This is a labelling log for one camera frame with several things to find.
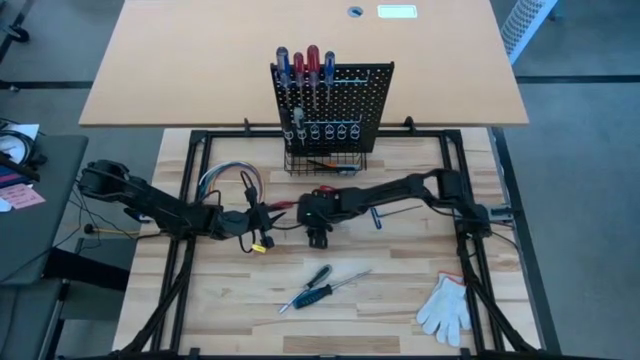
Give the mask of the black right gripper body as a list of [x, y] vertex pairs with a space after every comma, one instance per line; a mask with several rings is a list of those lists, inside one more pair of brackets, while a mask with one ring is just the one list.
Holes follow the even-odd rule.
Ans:
[[343, 220], [339, 201], [331, 192], [315, 191], [298, 199], [298, 222], [305, 228], [311, 248], [326, 249], [327, 233], [333, 231], [334, 224]]

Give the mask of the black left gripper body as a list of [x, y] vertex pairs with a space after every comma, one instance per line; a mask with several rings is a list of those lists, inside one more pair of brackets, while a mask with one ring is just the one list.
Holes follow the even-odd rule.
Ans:
[[226, 240], [241, 237], [245, 233], [258, 231], [261, 236], [260, 245], [266, 249], [274, 247], [274, 240], [263, 230], [262, 203], [252, 205], [247, 211], [225, 211], [217, 215], [217, 239]]

